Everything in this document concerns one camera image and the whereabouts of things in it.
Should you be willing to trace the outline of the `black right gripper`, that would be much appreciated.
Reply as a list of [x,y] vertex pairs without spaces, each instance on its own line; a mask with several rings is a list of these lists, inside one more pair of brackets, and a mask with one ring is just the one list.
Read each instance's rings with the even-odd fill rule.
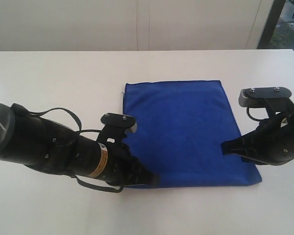
[[294,160],[294,112],[279,113],[256,132],[221,145],[223,155],[256,158],[261,165],[283,165]]

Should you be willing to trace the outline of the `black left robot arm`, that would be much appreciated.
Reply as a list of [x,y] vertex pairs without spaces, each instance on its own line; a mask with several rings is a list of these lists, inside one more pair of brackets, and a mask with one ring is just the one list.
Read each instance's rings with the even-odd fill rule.
[[134,117],[106,113],[96,140],[45,119],[19,104],[0,103],[0,161],[22,164],[52,175],[65,175],[86,188],[119,193],[124,187],[159,183],[123,142],[137,129]]

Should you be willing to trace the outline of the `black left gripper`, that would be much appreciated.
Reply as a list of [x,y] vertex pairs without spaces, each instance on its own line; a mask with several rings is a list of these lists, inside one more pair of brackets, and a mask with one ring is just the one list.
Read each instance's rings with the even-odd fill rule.
[[129,148],[117,148],[112,143],[100,143],[108,154],[108,162],[101,179],[110,186],[158,186],[160,176],[148,170],[138,158],[131,155]]

